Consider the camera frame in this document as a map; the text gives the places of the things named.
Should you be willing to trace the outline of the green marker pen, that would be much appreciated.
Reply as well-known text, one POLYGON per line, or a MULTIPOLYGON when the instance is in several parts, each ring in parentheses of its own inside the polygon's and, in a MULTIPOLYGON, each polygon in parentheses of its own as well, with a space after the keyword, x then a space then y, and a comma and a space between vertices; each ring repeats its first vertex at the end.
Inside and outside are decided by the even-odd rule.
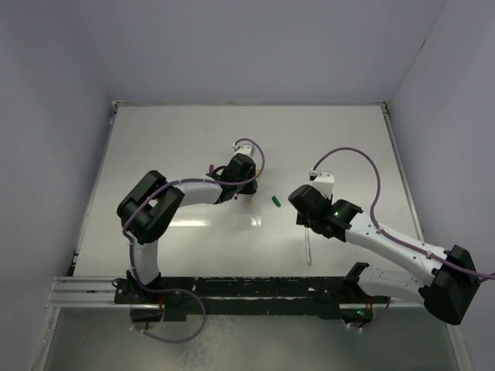
POLYGON ((309 228, 305 228, 306 261, 308 266, 312 266, 311 244, 309 228))

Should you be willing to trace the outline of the green pen cap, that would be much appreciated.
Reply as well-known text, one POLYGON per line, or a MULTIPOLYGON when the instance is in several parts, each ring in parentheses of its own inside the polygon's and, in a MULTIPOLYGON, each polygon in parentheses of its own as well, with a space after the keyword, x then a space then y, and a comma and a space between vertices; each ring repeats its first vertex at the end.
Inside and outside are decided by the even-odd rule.
POLYGON ((276 196, 272 196, 271 200, 277 207, 281 206, 281 203, 276 196))

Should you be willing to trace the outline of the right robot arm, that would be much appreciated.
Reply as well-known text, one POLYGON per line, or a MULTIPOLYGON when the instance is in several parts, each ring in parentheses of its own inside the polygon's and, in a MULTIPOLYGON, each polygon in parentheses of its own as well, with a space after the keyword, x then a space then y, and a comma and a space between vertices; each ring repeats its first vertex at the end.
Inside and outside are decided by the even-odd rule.
POLYGON ((375 226, 370 214, 346 200, 332 201, 311 185, 293 191, 289 202, 296 222, 327 239, 367 249, 401 267, 386 271, 355 264, 344 283, 352 302, 384 296, 416 302, 437 319, 460 325, 480 288, 470 252, 458 245, 447 250, 375 226))

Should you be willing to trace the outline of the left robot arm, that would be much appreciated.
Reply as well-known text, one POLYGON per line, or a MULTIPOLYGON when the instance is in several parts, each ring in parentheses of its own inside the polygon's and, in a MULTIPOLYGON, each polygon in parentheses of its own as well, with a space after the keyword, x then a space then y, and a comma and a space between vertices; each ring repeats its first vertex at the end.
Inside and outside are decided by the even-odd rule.
POLYGON ((156 170, 146 173, 117 208, 123 235, 129 242, 128 275, 135 282, 132 294, 142 303, 159 295, 158 242, 178 209, 194 205, 219 205, 236 195, 252 196, 258 184, 251 155, 236 152, 225 166, 200 179, 169 182, 156 170))

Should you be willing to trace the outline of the aluminium frame rail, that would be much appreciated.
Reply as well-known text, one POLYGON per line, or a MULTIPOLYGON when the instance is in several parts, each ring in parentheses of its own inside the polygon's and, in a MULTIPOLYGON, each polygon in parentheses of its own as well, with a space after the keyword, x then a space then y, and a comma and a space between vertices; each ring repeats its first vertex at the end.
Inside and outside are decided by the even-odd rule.
POLYGON ((58 308, 111 308, 115 287, 109 277, 56 277, 48 305, 58 308))

